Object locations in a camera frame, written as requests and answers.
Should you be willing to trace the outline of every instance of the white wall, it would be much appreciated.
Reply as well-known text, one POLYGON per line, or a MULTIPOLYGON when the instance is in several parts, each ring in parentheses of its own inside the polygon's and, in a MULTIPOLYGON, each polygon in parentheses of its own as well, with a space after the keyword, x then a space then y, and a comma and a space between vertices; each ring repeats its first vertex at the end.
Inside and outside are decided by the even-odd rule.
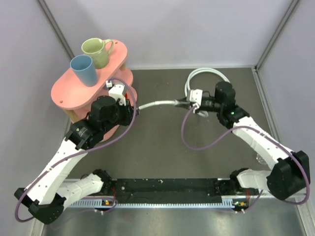
MULTIPOLYGON (((315 1, 303 0, 289 20, 261 77, 283 143, 303 150, 311 162, 315 182, 315 1)), ((315 206, 315 189, 311 188, 315 206)))
POLYGON ((0 235, 23 236, 30 224, 15 221, 13 193, 40 173, 61 142, 67 119, 50 90, 69 60, 36 1, 3 0, 0 12, 0 235))
POLYGON ((114 38, 131 68, 255 65, 291 0, 46 0, 75 55, 114 38))

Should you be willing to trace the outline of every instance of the light blue cup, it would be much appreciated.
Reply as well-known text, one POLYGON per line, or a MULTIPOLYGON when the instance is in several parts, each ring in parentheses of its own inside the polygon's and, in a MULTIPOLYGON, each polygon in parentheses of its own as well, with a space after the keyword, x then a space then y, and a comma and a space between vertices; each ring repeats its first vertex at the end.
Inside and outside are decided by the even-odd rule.
POLYGON ((78 55, 71 60, 70 67, 84 85, 92 87, 97 84, 97 75, 92 57, 78 55))

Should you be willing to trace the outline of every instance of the metal floor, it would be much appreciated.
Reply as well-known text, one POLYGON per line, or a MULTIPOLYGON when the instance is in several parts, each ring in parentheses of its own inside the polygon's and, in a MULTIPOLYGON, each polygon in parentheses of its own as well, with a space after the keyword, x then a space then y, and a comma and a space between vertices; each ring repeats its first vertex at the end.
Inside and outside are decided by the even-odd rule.
MULTIPOLYGON (((58 227, 80 209, 67 209, 58 227)), ((260 199, 246 214, 215 209, 116 209, 101 216, 84 212, 58 230, 46 226, 42 236, 306 236, 297 208, 260 199)))
MULTIPOLYGON (((220 69, 236 90, 236 101, 255 121, 269 131, 266 116, 250 68, 220 69)), ((191 70, 133 71, 138 105, 184 97, 184 84, 191 70)), ((191 82, 193 89, 214 95, 219 77, 205 73, 191 82)), ((73 169, 70 178, 80 178, 95 169, 105 169, 113 178, 218 178, 242 167, 263 170, 256 154, 242 140, 228 135, 215 147, 192 151, 181 142, 180 129, 187 111, 171 106, 141 111, 134 127, 120 141, 89 153, 73 169)), ((114 137, 124 131, 120 127, 114 137)), ((196 147, 214 141, 226 129, 215 116, 191 116, 186 139, 196 147)), ((80 209, 67 209, 53 226, 62 224, 80 209)), ((94 212, 76 216, 59 230, 49 226, 43 236, 303 236, 297 208, 275 199, 261 199, 247 214, 222 213, 212 209, 116 209, 103 217, 94 212)))
MULTIPOLYGON (((184 85, 192 70, 136 70, 133 87, 138 105, 156 100, 183 98, 184 85)), ((237 104, 250 113, 257 124, 269 131, 258 90, 250 68, 220 69, 236 90, 237 104)), ((221 79, 203 73, 191 81, 191 88, 208 90, 214 95, 221 79)), ((181 141, 181 124, 187 110, 169 105, 141 111, 134 127, 119 142, 89 153, 73 169, 69 178, 80 178, 95 169, 106 170, 113 178, 216 178, 229 177, 243 167, 263 170, 256 153, 241 139, 228 135, 216 146, 193 151, 181 141)), ((120 127, 113 137, 124 131, 120 127)), ((186 125, 186 139, 195 147, 205 146, 219 137, 226 128, 216 114, 208 118, 191 116, 186 125)))

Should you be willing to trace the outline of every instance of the cup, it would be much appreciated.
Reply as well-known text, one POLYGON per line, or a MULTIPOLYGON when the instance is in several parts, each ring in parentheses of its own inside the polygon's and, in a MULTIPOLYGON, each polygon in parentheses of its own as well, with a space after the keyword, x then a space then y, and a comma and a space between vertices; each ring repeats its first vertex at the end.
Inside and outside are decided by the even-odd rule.
POLYGON ((97 75, 92 57, 78 55, 71 60, 70 67, 84 85, 92 87, 97 84, 97 75))
POLYGON ((112 39, 103 41, 100 38, 90 38, 82 44, 81 49, 84 54, 92 57, 95 68, 101 69, 108 64, 113 47, 114 41, 112 39), (106 50, 105 45, 109 42, 111 42, 110 48, 106 50))

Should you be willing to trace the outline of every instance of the pink shelf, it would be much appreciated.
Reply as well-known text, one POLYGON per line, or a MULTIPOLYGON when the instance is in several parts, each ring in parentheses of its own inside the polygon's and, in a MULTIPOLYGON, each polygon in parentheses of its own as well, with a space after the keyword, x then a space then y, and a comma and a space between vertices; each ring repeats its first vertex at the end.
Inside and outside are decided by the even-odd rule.
POLYGON ((110 55, 108 64, 102 68, 97 69, 98 83, 93 87, 87 87, 76 77, 71 68, 69 68, 54 84, 51 90, 51 97, 54 103, 65 109, 74 110, 85 105, 88 105, 95 98, 103 87, 105 81, 113 76, 120 76, 120 72, 131 73, 127 68, 120 70, 127 58, 127 47, 120 41, 114 40, 114 48, 110 55))

